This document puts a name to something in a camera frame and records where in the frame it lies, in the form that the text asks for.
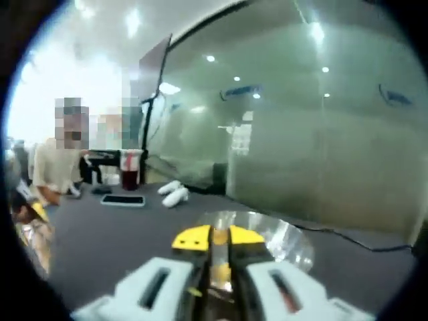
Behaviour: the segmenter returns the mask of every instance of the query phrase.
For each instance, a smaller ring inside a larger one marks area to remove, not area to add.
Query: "white controller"
[[[189,199],[189,190],[185,187],[179,187],[173,191],[170,195],[165,197],[162,204],[165,207],[174,207],[181,201],[187,201]]]
[[[166,184],[165,186],[162,186],[158,190],[158,194],[166,195],[166,194],[172,193],[173,191],[177,190],[180,187],[181,187],[181,183],[179,181],[172,181]]]

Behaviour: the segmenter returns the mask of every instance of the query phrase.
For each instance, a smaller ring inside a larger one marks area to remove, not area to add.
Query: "screen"
[[[154,98],[159,85],[171,35],[163,39],[142,57],[138,63],[138,77],[130,82],[131,96],[140,101]]]
[[[106,195],[103,198],[103,203],[124,203],[124,204],[143,204],[143,196],[119,196],[119,195]]]

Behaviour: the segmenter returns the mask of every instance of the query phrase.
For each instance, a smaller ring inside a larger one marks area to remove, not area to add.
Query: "man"
[[[82,149],[88,145],[87,135],[88,109],[80,106],[80,99],[57,102],[55,138],[37,145],[34,155],[33,186],[43,205],[59,205],[70,185],[82,180],[78,165],[88,152]],[[48,216],[52,209],[46,207]]]
[[[18,140],[15,142],[12,151],[15,153],[15,156],[17,160],[19,161],[19,164],[21,165],[21,177],[22,179],[30,185],[30,178],[28,173],[28,157],[29,153],[24,147],[24,141]]]
[[[31,145],[28,150],[28,178],[29,185],[33,183],[33,173],[34,173],[34,157],[35,150],[37,148],[37,143]]]

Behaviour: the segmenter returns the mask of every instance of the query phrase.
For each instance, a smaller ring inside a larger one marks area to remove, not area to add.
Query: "red drink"
[[[122,171],[122,188],[127,191],[135,191],[138,188],[138,171]]]

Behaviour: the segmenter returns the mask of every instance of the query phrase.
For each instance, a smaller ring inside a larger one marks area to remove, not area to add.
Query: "smartphone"
[[[146,203],[144,196],[137,195],[104,195],[101,199],[102,205],[121,207],[143,207]]]

